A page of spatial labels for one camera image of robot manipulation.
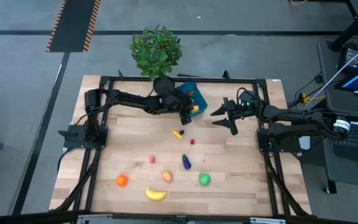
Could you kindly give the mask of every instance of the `wooden table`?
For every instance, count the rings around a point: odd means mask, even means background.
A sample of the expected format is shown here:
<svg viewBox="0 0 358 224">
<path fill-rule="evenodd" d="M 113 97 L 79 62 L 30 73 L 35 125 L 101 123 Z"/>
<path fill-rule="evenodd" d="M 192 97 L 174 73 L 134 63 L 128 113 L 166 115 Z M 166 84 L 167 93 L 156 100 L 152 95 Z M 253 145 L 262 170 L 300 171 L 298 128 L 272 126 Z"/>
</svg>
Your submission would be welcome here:
<svg viewBox="0 0 358 224">
<path fill-rule="evenodd" d="M 97 88 L 99 80 L 100 76 L 84 76 L 73 122 L 85 114 L 84 92 Z M 285 108 L 281 81 L 267 80 L 267 86 L 270 103 Z M 115 81 L 113 87 L 146 96 L 152 89 L 152 83 Z M 221 106 L 224 96 L 235 99 L 239 87 L 252 90 L 251 84 L 198 83 L 208 107 L 186 126 L 181 125 L 178 114 L 156 116 L 127 106 L 110 108 L 108 139 L 101 153 L 91 211 L 271 216 L 264 158 L 259 153 L 255 133 L 257 119 L 237 120 L 239 134 L 236 136 L 232 136 L 226 128 L 211 124 L 224 118 L 211 117 L 211 112 Z M 173 129 L 185 130 L 183 139 L 174 136 Z M 190 139 L 195 140 L 195 145 L 190 144 Z M 84 149 L 75 149 L 62 160 L 50 202 L 51 209 L 59 206 L 77 184 L 83 154 Z M 182 154 L 188 156 L 192 164 L 190 170 L 184 168 Z M 149 156 L 155 156 L 156 163 L 149 163 Z M 280 156 L 287 188 L 303 209 L 310 213 L 300 163 L 290 153 L 281 153 Z M 162 180 L 163 170 L 173 173 L 171 183 Z M 212 181 L 208 186 L 200 185 L 200 172 L 211 176 Z M 119 174 L 129 178 L 125 187 L 115 183 Z M 146 187 L 167 191 L 168 194 L 162 201 L 151 201 L 145 194 Z M 85 206 L 87 189 L 85 186 L 80 208 Z M 276 186 L 278 208 L 283 213 L 279 192 Z"/>
</svg>

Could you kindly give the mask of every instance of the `concrete floor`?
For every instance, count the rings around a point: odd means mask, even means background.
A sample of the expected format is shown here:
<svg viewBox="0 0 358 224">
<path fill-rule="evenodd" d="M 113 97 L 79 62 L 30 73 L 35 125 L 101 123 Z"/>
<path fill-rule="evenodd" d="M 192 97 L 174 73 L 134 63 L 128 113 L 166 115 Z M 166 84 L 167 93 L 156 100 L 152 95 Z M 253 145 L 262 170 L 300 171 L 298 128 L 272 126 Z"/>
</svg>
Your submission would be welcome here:
<svg viewBox="0 0 358 224">
<path fill-rule="evenodd" d="M 0 0 L 0 29 L 49 30 L 61 0 Z M 354 2 L 358 10 L 358 1 Z M 102 1 L 95 30 L 141 30 L 164 24 L 173 30 L 344 30 L 353 18 L 345 4 L 287 0 L 108 0 Z M 317 73 L 316 43 L 325 37 L 185 35 L 183 58 L 172 72 L 220 77 L 279 78 L 287 101 Z M 63 54 L 46 53 L 48 36 L 0 35 L 0 215 L 9 213 L 24 164 L 40 124 Z M 130 56 L 130 36 L 94 36 L 89 52 L 71 54 L 24 213 L 48 209 L 63 138 L 83 75 L 140 72 Z M 307 91 L 317 86 L 312 84 Z M 321 191 L 324 168 L 304 165 L 313 214 L 358 222 L 358 186 L 338 184 L 337 195 Z"/>
</svg>

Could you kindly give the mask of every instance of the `desk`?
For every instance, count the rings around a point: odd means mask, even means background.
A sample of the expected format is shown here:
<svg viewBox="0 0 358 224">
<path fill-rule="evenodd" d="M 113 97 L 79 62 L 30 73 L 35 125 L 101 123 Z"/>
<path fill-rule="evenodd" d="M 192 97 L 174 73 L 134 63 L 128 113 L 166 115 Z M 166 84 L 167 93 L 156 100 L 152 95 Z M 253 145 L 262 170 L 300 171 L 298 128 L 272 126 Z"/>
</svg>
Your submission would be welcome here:
<svg viewBox="0 0 358 224">
<path fill-rule="evenodd" d="M 73 122 L 85 114 L 84 92 L 97 88 L 99 80 L 99 76 L 84 76 Z M 286 107 L 281 82 L 267 80 L 267 86 L 271 104 Z M 152 83 L 115 81 L 113 87 L 145 96 L 152 89 Z M 271 216 L 264 158 L 259 154 L 256 137 L 257 119 L 250 117 L 236 121 L 239 130 L 236 136 L 226 128 L 211 124 L 224 117 L 211 117 L 211 112 L 221 106 L 224 96 L 234 99 L 239 87 L 252 89 L 251 84 L 198 83 L 208 107 L 186 126 L 181 125 L 177 114 L 156 116 L 120 105 L 110 108 L 108 140 L 101 153 L 91 211 Z M 183 139 L 175 137 L 173 129 L 185 130 Z M 190 139 L 195 140 L 195 145 L 190 145 Z M 59 206 L 77 184 L 83 154 L 83 149 L 74 149 L 63 158 L 50 202 L 51 209 Z M 192 164 L 190 170 L 183 167 L 182 154 L 188 156 Z M 154 164 L 149 163 L 151 155 L 156 158 Z M 287 188 L 310 213 L 298 160 L 289 153 L 281 153 L 281 160 Z M 161 178 L 165 169 L 173 173 L 170 184 Z M 208 186 L 200 186 L 200 172 L 211 176 Z M 115 183 L 119 174 L 129 178 L 125 187 L 118 187 Z M 162 201 L 151 201 L 145 194 L 146 187 L 167 191 L 168 194 Z M 84 207 L 86 192 L 87 186 L 80 208 Z M 278 189 L 276 195 L 279 211 L 283 213 Z"/>
<path fill-rule="evenodd" d="M 326 83 L 337 72 L 336 65 L 341 53 L 329 50 L 326 42 L 319 42 L 318 54 L 321 74 Z M 325 94 L 326 100 L 319 103 L 320 107 L 327 107 L 327 109 L 339 113 L 358 115 L 358 96 L 354 96 L 349 91 L 336 90 L 334 85 L 329 85 L 325 89 Z M 335 156 L 331 149 L 331 141 L 328 139 L 323 141 L 323 150 L 328 180 L 358 185 L 358 163 Z"/>
</svg>

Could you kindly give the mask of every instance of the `green plant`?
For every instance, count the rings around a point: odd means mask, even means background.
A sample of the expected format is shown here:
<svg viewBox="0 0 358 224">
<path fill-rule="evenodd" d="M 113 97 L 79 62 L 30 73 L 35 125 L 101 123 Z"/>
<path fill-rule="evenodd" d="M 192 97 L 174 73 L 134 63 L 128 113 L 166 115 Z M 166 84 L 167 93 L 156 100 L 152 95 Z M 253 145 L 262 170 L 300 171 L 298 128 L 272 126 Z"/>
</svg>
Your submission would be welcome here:
<svg viewBox="0 0 358 224">
<path fill-rule="evenodd" d="M 172 72 L 172 66 L 178 65 L 182 56 L 180 39 L 167 30 L 165 26 L 158 30 L 143 30 L 143 35 L 133 35 L 129 48 L 136 66 L 142 70 L 141 75 L 155 78 Z"/>
</svg>

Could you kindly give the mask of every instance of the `orange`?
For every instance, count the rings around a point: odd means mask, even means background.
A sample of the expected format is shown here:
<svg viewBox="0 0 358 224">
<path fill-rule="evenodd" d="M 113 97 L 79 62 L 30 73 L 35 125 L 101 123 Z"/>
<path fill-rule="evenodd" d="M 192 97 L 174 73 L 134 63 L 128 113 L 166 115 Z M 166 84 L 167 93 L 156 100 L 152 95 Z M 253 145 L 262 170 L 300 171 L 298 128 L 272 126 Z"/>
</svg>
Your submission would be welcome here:
<svg viewBox="0 0 358 224">
<path fill-rule="evenodd" d="M 125 176 L 125 175 L 118 175 L 117 178 L 116 178 L 116 184 L 118 186 L 125 186 L 126 184 L 128 183 L 128 177 Z"/>
</svg>

